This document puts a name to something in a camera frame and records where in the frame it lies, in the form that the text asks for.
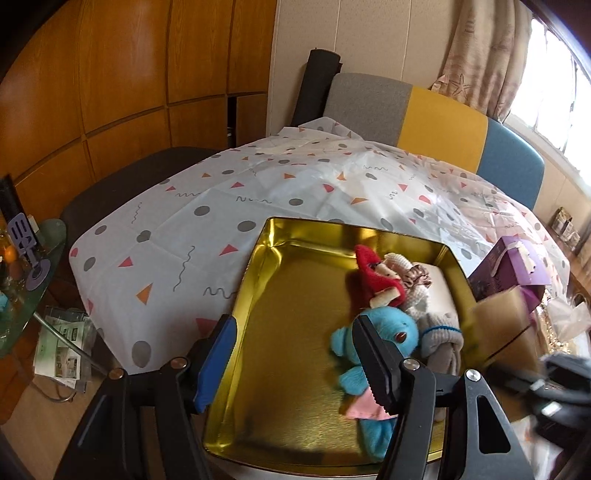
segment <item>floor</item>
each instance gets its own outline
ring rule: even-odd
[[[35,479],[53,479],[72,433],[101,382],[102,377],[94,377],[86,393],[77,394],[71,403],[51,403],[32,387],[25,390],[12,417],[1,428]],[[36,377],[35,383],[55,395],[56,385],[51,380]],[[62,390],[62,395],[67,394],[66,388]]]

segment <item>curtain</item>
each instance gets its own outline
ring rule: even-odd
[[[502,122],[525,70],[531,18],[519,0],[464,0],[443,75],[431,89]]]

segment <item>metal screw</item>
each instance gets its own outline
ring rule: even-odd
[[[418,370],[418,367],[421,366],[421,364],[417,362],[414,358],[405,358],[402,364],[405,368],[409,370]]]
[[[181,370],[187,366],[187,359],[183,356],[178,356],[170,361],[170,366],[175,370]]]
[[[121,380],[125,375],[125,370],[122,368],[114,368],[109,372],[109,378],[111,380]]]
[[[473,382],[478,382],[482,378],[480,372],[472,369],[466,370],[466,377],[468,380],[472,380]]]

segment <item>wall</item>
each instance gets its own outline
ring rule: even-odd
[[[505,126],[526,140],[544,159],[544,179],[534,206],[535,215],[550,223],[556,210],[564,207],[573,216],[574,227],[582,232],[591,220],[591,187],[552,145],[515,115],[507,118]]]
[[[67,1],[0,83],[0,175],[43,220],[156,151],[227,148],[228,97],[265,114],[274,20],[273,0]]]
[[[462,0],[279,0],[267,131],[288,125],[313,48],[341,55],[343,72],[430,87],[439,76]]]

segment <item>pink fabric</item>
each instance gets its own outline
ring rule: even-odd
[[[348,419],[388,420],[396,415],[386,413],[384,408],[375,402],[374,394],[368,387],[347,409],[345,416]]]

